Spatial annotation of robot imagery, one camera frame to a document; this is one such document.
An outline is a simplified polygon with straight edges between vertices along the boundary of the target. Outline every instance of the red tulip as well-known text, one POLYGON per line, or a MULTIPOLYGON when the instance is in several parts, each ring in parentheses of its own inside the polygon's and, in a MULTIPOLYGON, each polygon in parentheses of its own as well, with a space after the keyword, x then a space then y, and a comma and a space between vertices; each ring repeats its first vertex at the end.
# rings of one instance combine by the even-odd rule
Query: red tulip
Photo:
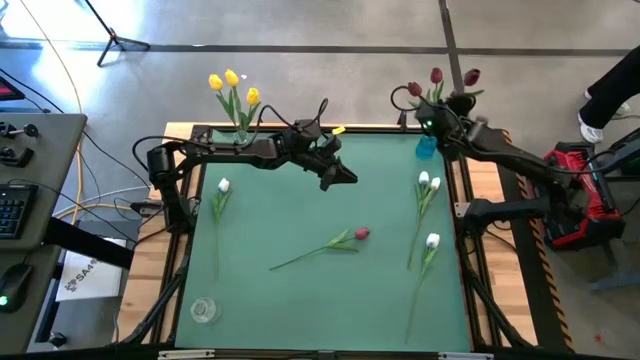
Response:
POLYGON ((480 79, 480 70, 471 69, 464 74, 464 86, 473 86, 480 79))
POLYGON ((439 84, 442 81, 442 70, 440 68, 433 68, 431 70, 431 82, 439 84))
POLYGON ((407 84, 407 87, 409 88, 409 94, 411 94, 411 96, 420 96, 422 95, 422 88, 420 87, 420 85, 418 85, 417 82, 410 82, 409 84, 407 84))
POLYGON ((356 239, 358 240, 364 240, 369 236, 369 228, 360 228, 358 231, 356 231, 356 239))

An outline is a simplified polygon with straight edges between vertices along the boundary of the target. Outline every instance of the computer mouse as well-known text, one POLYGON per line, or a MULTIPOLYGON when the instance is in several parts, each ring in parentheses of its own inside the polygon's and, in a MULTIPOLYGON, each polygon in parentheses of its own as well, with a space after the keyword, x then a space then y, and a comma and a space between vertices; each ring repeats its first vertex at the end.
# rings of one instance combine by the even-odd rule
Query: computer mouse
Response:
POLYGON ((33 266, 20 263, 13 265, 0 278, 0 312, 11 313, 22 306, 27 296, 27 285, 33 266))

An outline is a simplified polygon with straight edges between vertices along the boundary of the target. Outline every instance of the concrete floor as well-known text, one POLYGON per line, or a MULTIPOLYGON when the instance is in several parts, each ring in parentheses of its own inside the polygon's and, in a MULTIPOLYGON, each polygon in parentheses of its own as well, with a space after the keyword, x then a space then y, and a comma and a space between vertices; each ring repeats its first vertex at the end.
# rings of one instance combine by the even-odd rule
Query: concrete floor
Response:
MULTIPOLYGON (((56 46, 89 117, 87 131, 136 170, 141 169, 130 151, 136 139, 162 134, 170 121, 225 119, 207 84, 212 72, 233 68, 247 75, 243 83, 258 87, 265 103, 292 120, 312 116, 327 96, 325 122, 393 123, 397 113, 388 101, 390 90, 414 80, 426 86, 433 66, 445 70, 449 90, 452 59, 454 72, 455 60, 462 72, 471 67, 483 71, 480 87, 487 91, 474 115, 489 117, 492 126, 511 132, 516 145, 544 155, 557 141, 580 140, 576 111, 584 103, 584 89, 620 60, 623 52, 616 50, 637 46, 640 33, 640 4, 632 0, 95 0, 121 36, 161 45, 267 45, 282 51, 221 52, 209 47, 210 52, 196 52, 180 46, 174 48, 178 52, 114 51, 105 60, 107 66, 98 68, 99 51, 68 46, 77 45, 68 41, 106 40, 83 1, 25 2, 48 35, 60 40, 56 46), (449 41, 441 10, 451 16, 449 41), (452 48, 452 40, 458 49, 452 48), (309 45, 330 48, 327 53, 300 53, 292 47, 309 45), (391 46, 412 48, 393 51, 387 48, 391 46), (464 55, 471 53, 481 55, 464 55)), ((0 19, 0 41, 5 41, 0 67, 65 111, 77 112, 73 90, 52 51, 46 46, 19 50, 8 43, 42 39, 20 2, 9 1, 0 19)), ((640 113, 640 98, 630 104, 640 113)), ((601 148, 636 128, 633 120, 612 122, 601 148)), ((141 185, 90 143, 83 153, 103 193, 141 185)), ((91 197, 96 191, 86 176, 85 197, 91 197)), ((74 196, 76 184, 74 165, 65 193, 74 196)), ((612 190, 623 209, 640 196, 635 185, 613 185, 612 190)), ((145 193, 125 197, 139 200, 145 193)), ((61 200, 58 208, 68 205, 61 200)), ((628 221, 639 213, 631 213, 628 221)), ((101 214, 118 218, 109 211, 101 214)), ((614 242, 632 263, 640 259, 636 233, 627 231, 625 243, 614 242)), ((640 288, 591 293, 588 282, 612 272, 600 249, 548 253, 578 352, 640 358, 640 288), (602 341, 595 341, 596 335, 602 341)), ((105 308, 113 311, 112 304, 105 308)), ((102 326, 111 326, 110 315, 104 318, 102 326)), ((80 337, 90 333, 75 332, 80 337)), ((90 343, 83 339, 77 344, 90 343)))

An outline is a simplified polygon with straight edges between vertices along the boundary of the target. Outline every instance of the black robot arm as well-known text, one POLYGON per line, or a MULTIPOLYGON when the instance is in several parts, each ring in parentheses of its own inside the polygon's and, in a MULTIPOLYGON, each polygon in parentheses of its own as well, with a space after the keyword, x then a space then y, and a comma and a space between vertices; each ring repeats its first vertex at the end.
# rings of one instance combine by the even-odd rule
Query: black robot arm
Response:
POLYGON ((507 143, 502 130, 490 128, 485 119, 467 118, 473 105, 475 98, 468 95, 454 95, 437 104, 421 101, 415 116, 425 133, 437 138, 445 156, 457 158, 461 154, 502 165, 544 185, 548 195, 535 201, 491 203, 474 200, 460 209, 459 214, 469 230, 483 233, 493 221, 518 217, 551 215, 573 221, 584 218, 589 198, 575 175, 507 143))
POLYGON ((318 174, 320 188, 325 191, 333 184, 358 182, 358 177, 334 155, 341 147, 340 139, 331 135, 316 146, 321 135, 317 121, 298 120, 282 132, 246 145, 184 140, 169 141, 151 149, 147 152, 149 180, 162 195, 167 231, 182 234, 195 226, 189 202, 178 192, 176 182, 200 164, 238 163, 275 170, 291 162, 318 174), (176 151, 185 155, 178 165, 174 160, 176 151))

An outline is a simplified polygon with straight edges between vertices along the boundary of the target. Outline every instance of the yellow tulip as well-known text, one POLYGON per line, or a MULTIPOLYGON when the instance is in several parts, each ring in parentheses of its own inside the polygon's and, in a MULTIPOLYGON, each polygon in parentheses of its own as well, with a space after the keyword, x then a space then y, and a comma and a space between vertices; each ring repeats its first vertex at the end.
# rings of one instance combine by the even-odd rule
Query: yellow tulip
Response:
POLYGON ((211 86, 213 90, 222 90, 224 84, 222 84, 222 80, 218 74, 211 74, 209 75, 209 86, 211 86))
POLYGON ((224 72, 224 77, 227 78, 227 83, 229 83, 229 85, 231 86, 236 86, 240 82, 240 80, 238 80, 238 75, 236 75, 236 73, 229 69, 224 72))
POLYGON ((247 93, 247 102, 249 105, 257 105, 260 102, 260 92, 258 89, 249 89, 249 92, 247 93))

